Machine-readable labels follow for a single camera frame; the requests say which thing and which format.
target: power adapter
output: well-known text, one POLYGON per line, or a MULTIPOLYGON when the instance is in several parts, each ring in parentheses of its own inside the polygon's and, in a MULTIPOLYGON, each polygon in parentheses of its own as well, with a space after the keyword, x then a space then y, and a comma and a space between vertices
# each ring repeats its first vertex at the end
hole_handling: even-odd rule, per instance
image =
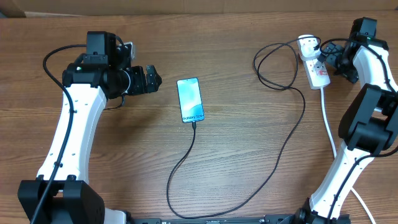
MULTIPOLYGON (((313 35, 301 35, 302 37, 313 37, 313 35)), ((305 73, 307 74, 308 82, 313 90, 319 90, 330 84, 329 74, 326 70, 324 62, 318 61, 318 56, 321 54, 319 49, 314 50, 318 45, 316 38, 305 38, 297 41, 298 49, 300 50, 300 58, 303 60, 305 73)))

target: wooden table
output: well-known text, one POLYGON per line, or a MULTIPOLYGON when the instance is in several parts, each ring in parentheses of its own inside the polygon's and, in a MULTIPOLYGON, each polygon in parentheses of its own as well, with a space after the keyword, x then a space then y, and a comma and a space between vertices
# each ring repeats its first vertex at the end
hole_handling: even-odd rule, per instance
MULTIPOLYGON (((193 151, 174 176, 172 204, 184 215, 232 208, 269 175, 302 110, 297 92, 278 92, 259 83, 252 70, 254 54, 262 46, 302 34, 323 40, 347 37, 352 21, 363 16, 378 20, 377 37, 390 46, 389 65, 398 80, 396 11, 1 19, 0 223, 28 223, 17 199, 19 182, 35 178, 57 127, 62 92, 42 69, 42 59, 51 50, 84 44, 88 30, 105 30, 136 44, 134 65, 156 66, 163 78, 159 92, 127 97, 121 110, 101 115, 91 151, 90 185, 109 208, 129 210, 137 218, 175 218, 165 185, 193 134, 181 122, 176 81, 199 78, 206 120, 198 123, 193 151)), ((48 61, 50 71, 61 78, 81 51, 54 55, 48 61)), ((261 71, 288 84, 294 63, 286 48, 267 59, 261 71)), ((303 91, 307 107, 276 173, 246 206, 224 217, 294 213, 329 169, 333 156, 320 92, 310 89, 301 63, 294 86, 303 91)), ((340 119, 359 89, 359 83, 352 85, 343 77, 331 77, 326 88, 336 144, 340 119)), ((397 161, 398 156, 376 159, 354 186, 378 223, 398 222, 397 161)), ((342 213, 349 213, 353 223, 369 223, 351 193, 342 213)))

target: blue phone screen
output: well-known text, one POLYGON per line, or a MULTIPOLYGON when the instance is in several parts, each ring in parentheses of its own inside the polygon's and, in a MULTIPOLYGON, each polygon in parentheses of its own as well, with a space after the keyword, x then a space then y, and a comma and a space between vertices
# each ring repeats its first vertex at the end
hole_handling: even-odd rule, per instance
POLYGON ((178 97, 180 98, 182 122, 203 121, 205 112, 201 103, 198 78, 177 81, 177 89, 178 97))

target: white power cord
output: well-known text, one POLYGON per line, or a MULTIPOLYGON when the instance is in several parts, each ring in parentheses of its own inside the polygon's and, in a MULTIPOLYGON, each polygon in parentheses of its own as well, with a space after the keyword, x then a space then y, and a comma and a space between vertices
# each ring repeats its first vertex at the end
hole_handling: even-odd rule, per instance
MULTIPOLYGON (((323 121, 325 122, 326 131, 329 135, 331 148, 333 150, 333 156, 336 157, 336 146, 335 146, 335 142, 333 141, 333 136, 331 135, 330 128, 329 128, 328 118, 326 116, 325 93, 323 92, 323 87, 321 87, 320 90, 321 90, 321 107, 322 107, 323 121)), ((359 196, 359 194, 357 193, 357 191, 355 191, 354 188, 351 188, 351 191, 354 193, 356 198, 358 198, 362 207, 365 209, 365 212, 368 214, 369 219, 371 220, 372 224, 376 224, 376 222, 374 221, 374 218, 372 216, 372 213, 369 211, 368 207, 366 206, 365 202, 362 200, 361 196, 359 196)))

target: white power strip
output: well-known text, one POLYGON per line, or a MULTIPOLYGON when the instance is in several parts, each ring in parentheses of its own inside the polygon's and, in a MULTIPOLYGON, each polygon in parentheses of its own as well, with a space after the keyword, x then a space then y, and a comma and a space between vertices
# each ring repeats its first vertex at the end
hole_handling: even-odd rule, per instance
MULTIPOLYGON (((301 35, 299 38, 302 37, 313 37, 313 35, 301 35)), ((316 38, 300 39, 297 41, 297 45, 311 89, 319 90, 329 85, 330 79, 325 63, 321 63, 317 59, 321 52, 319 49, 314 50, 314 47, 318 45, 316 38)))

